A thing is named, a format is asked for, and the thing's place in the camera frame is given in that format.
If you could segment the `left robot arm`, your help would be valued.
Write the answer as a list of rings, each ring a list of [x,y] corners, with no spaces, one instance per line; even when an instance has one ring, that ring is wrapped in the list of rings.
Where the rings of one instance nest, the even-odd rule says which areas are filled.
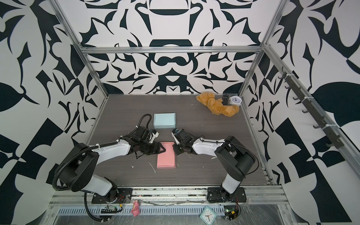
[[[93,146],[77,144],[55,170],[52,187],[56,191],[82,191],[113,199],[117,196],[116,184],[96,175],[96,166],[110,159],[137,152],[140,152],[141,156],[166,152],[165,147],[155,141],[157,137],[156,130],[138,126],[135,131],[120,136],[114,142]]]

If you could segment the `light blue paper box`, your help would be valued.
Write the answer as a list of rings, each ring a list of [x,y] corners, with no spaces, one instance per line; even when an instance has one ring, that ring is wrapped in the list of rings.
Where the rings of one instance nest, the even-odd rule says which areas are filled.
[[[153,125],[155,129],[176,128],[176,113],[155,113]]]

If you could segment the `pink paper box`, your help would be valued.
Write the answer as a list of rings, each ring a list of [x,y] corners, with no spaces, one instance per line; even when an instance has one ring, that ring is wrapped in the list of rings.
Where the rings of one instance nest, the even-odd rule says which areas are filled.
[[[173,150],[174,142],[162,142],[165,152],[157,156],[157,169],[173,169],[176,168],[175,153]]]

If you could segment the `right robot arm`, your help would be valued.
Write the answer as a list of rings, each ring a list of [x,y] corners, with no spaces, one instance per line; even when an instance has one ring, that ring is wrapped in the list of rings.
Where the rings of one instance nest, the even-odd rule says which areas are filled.
[[[234,136],[225,139],[210,140],[202,136],[193,136],[185,130],[173,129],[172,136],[175,154],[184,152],[195,155],[209,155],[216,157],[227,175],[221,185],[221,190],[229,195],[235,193],[241,182],[249,174],[256,156],[245,148]]]

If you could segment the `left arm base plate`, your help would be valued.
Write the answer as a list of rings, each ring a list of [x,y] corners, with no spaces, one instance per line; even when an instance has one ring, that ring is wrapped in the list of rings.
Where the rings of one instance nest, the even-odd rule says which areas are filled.
[[[112,188],[108,194],[101,196],[94,194],[92,204],[122,204],[129,203],[132,198],[132,188]]]

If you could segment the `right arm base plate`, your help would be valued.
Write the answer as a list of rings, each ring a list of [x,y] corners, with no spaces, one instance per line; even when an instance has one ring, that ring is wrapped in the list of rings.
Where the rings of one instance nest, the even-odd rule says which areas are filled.
[[[234,193],[229,194],[223,187],[209,187],[207,188],[207,201],[210,203],[245,203],[247,197],[245,189],[238,187]]]

